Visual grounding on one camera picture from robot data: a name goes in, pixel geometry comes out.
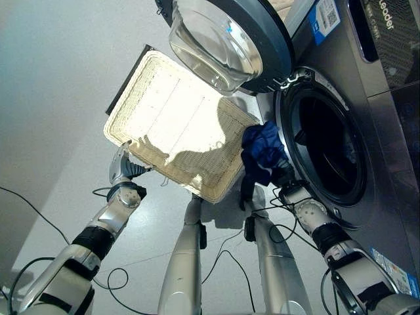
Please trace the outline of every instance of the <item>blue garment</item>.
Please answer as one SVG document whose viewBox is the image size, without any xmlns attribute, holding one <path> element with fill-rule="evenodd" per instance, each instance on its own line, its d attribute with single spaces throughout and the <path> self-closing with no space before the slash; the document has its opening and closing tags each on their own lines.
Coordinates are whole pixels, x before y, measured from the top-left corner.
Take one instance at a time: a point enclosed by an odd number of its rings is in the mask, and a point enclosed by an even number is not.
<svg viewBox="0 0 420 315">
<path fill-rule="evenodd" d="M 267 169 L 289 160 L 278 136 L 278 128 L 272 121 L 248 127 L 243 132 L 242 148 L 241 158 L 246 175 L 265 186 L 271 181 L 271 173 Z"/>
</svg>

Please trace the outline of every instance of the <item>gray appliance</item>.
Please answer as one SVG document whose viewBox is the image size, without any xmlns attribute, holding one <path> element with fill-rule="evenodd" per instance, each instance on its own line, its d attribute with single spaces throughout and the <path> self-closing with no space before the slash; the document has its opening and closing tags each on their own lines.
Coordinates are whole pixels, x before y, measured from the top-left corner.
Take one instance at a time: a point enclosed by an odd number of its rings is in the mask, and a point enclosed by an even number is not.
<svg viewBox="0 0 420 315">
<path fill-rule="evenodd" d="M 275 93 L 275 119 L 312 193 L 378 261 L 418 279 L 419 33 L 395 2 L 388 30 L 372 28 L 386 25 L 377 1 L 336 1 L 341 22 L 319 45 L 307 16 L 292 37 L 306 69 Z"/>
<path fill-rule="evenodd" d="M 222 93 L 246 77 L 241 86 L 258 93 L 263 118 L 276 120 L 312 195 L 389 272 L 403 274 L 395 275 L 403 290 L 415 291 L 418 2 L 319 0 L 292 38 L 267 0 L 208 0 L 208 10 L 190 11 L 192 0 L 156 3 L 169 25 L 175 16 L 178 57 Z M 210 23 L 219 11 L 209 3 L 227 14 L 227 26 Z M 182 10 L 185 21 L 177 20 Z M 236 80 L 223 81 L 230 75 Z"/>
</svg>

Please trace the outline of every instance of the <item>woven tray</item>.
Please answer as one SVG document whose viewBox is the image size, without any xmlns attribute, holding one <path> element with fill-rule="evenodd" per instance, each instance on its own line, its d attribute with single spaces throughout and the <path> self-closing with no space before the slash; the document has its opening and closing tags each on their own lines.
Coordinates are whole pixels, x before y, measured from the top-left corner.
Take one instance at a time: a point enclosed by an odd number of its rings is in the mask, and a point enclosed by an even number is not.
<svg viewBox="0 0 420 315">
<path fill-rule="evenodd" d="M 104 127 L 116 145 L 203 199 L 222 199 L 242 168 L 241 140 L 258 123 L 193 73 L 148 51 Z"/>
</svg>

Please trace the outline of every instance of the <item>white wall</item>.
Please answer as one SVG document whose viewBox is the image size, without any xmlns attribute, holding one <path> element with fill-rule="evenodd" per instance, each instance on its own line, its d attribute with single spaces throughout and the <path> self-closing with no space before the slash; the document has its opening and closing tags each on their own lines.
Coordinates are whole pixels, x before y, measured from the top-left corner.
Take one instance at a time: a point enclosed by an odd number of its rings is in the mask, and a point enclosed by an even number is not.
<svg viewBox="0 0 420 315">
<path fill-rule="evenodd" d="M 155 12 L 152 0 L 0 1 L 0 186 L 43 209 L 91 122 L 104 124 L 144 44 L 171 54 L 169 27 Z M 92 163 L 73 171 L 107 183 Z M 1 284 L 37 217 L 1 191 L 0 217 Z"/>
</svg>

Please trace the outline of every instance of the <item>white floor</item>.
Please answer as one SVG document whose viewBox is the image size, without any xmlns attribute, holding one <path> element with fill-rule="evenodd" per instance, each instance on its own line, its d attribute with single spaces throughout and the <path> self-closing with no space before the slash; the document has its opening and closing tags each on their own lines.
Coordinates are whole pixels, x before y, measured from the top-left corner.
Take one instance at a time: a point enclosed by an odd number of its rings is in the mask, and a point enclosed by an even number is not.
<svg viewBox="0 0 420 315">
<path fill-rule="evenodd" d="M 0 1 L 0 185 L 23 193 L 42 213 L 73 239 L 105 200 L 91 190 L 108 185 L 108 166 L 116 147 L 102 128 L 104 114 L 142 47 L 148 43 L 173 56 L 169 28 L 155 14 L 152 0 Z M 98 278 L 123 267 L 129 284 L 116 295 L 143 312 L 157 310 L 165 268 L 182 227 L 190 193 L 163 177 L 148 173 L 136 182 L 148 195 L 105 258 Z M 264 189 L 267 200 L 271 189 Z M 222 203 L 203 205 L 208 246 L 201 252 L 206 275 L 222 241 L 243 227 L 238 192 Z M 54 256 L 64 246 L 60 235 L 21 200 L 0 192 L 0 281 L 6 290 L 30 260 Z M 270 218 L 292 226 L 281 209 Z M 326 270 L 319 253 L 296 237 L 288 242 L 306 285 L 314 314 L 325 314 L 320 281 Z M 241 262 L 251 281 L 257 312 L 264 312 L 257 248 L 243 236 L 226 247 Z M 28 270 L 16 297 L 20 299 L 46 264 Z M 122 281 L 116 273 L 112 284 Z M 109 292 L 96 287 L 93 314 L 132 314 Z M 325 286 L 330 309 L 330 281 Z M 251 312 L 241 270 L 227 256 L 220 259 L 203 285 L 203 313 Z M 0 297 L 0 312 L 5 300 Z"/>
</svg>

